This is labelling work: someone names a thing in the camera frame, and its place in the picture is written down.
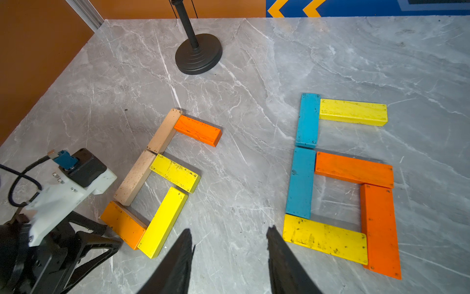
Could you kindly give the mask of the orange block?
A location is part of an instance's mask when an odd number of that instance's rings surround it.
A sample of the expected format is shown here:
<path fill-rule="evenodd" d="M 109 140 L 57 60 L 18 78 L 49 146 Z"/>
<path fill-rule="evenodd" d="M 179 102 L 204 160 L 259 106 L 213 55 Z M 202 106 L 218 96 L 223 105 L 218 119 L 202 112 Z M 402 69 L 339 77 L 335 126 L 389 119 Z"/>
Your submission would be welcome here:
<path fill-rule="evenodd" d="M 222 136 L 222 130 L 201 121 L 182 115 L 174 129 L 200 142 L 216 147 Z"/>
<path fill-rule="evenodd" d="M 147 226 L 119 202 L 111 201 L 100 219 L 108 225 L 129 247 L 138 249 Z"/>
<path fill-rule="evenodd" d="M 367 237 L 364 268 L 402 279 L 392 190 L 363 184 L 360 188 L 361 229 Z"/>
<path fill-rule="evenodd" d="M 317 152 L 315 174 L 355 184 L 394 188 L 393 166 Z"/>

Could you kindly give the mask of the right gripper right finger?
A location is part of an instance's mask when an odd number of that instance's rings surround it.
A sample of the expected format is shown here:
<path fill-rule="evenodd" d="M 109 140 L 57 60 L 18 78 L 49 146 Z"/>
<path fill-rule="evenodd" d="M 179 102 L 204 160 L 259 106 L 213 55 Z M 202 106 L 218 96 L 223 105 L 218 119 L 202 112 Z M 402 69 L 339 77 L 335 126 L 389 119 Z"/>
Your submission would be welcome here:
<path fill-rule="evenodd" d="M 273 294 L 321 294 L 276 226 L 268 228 L 269 277 Z"/>

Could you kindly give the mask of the tan block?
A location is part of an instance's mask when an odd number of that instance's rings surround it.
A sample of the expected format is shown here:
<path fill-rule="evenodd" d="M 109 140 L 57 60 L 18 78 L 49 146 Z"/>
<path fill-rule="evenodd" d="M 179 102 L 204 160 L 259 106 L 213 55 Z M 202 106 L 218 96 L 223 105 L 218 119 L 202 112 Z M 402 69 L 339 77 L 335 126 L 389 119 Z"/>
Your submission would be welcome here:
<path fill-rule="evenodd" d="M 163 153 L 173 139 L 176 129 L 175 125 L 183 114 L 182 110 L 171 109 L 162 124 L 148 143 L 146 149 L 154 154 Z"/>
<path fill-rule="evenodd" d="M 114 198 L 117 202 L 126 207 L 131 205 L 137 193 L 148 179 L 151 172 L 150 166 L 155 158 L 156 155 L 148 150 L 144 150 L 141 153 L 115 193 Z"/>

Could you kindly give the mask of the yellow block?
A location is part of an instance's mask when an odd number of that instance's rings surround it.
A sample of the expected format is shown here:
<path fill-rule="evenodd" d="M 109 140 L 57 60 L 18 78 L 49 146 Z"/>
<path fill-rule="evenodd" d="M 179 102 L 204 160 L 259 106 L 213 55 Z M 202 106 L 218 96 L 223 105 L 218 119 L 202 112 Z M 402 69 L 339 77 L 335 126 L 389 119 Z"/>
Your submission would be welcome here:
<path fill-rule="evenodd" d="M 319 118 L 381 127 L 388 123 L 388 108 L 385 104 L 321 99 Z"/>
<path fill-rule="evenodd" d="M 361 265 L 368 265 L 367 237 L 363 233 L 285 215 L 283 239 Z"/>
<path fill-rule="evenodd" d="M 170 188 L 138 245 L 147 257 L 159 255 L 187 199 L 187 194 Z"/>

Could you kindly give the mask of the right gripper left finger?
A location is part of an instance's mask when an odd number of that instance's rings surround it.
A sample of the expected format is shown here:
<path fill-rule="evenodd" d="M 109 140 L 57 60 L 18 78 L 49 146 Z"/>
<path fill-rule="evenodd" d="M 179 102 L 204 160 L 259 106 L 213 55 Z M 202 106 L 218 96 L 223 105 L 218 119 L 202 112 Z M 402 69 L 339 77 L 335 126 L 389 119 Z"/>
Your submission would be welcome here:
<path fill-rule="evenodd" d="M 195 246 L 184 229 L 138 294 L 187 294 Z"/>

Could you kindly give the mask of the teal block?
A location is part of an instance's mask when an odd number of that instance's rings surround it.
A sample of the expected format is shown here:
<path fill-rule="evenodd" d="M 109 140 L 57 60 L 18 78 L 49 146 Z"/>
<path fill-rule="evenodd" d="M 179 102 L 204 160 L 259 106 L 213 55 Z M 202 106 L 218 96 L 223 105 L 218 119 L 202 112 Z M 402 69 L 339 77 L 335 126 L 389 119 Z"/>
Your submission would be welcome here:
<path fill-rule="evenodd" d="M 294 149 L 286 214 L 310 219 L 316 157 L 313 149 Z"/>
<path fill-rule="evenodd" d="M 296 147 L 315 149 L 317 146 L 320 102 L 321 98 L 318 94 L 302 94 L 297 124 Z"/>

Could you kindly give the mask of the yellow block diagonal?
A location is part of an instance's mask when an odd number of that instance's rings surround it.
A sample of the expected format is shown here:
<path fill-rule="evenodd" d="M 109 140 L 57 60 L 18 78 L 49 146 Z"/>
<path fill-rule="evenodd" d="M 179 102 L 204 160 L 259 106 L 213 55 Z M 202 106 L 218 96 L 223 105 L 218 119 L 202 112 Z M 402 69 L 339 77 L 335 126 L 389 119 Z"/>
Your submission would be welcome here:
<path fill-rule="evenodd" d="M 182 190 L 192 194 L 195 192 L 201 176 L 162 154 L 156 155 L 150 170 L 172 182 Z"/>

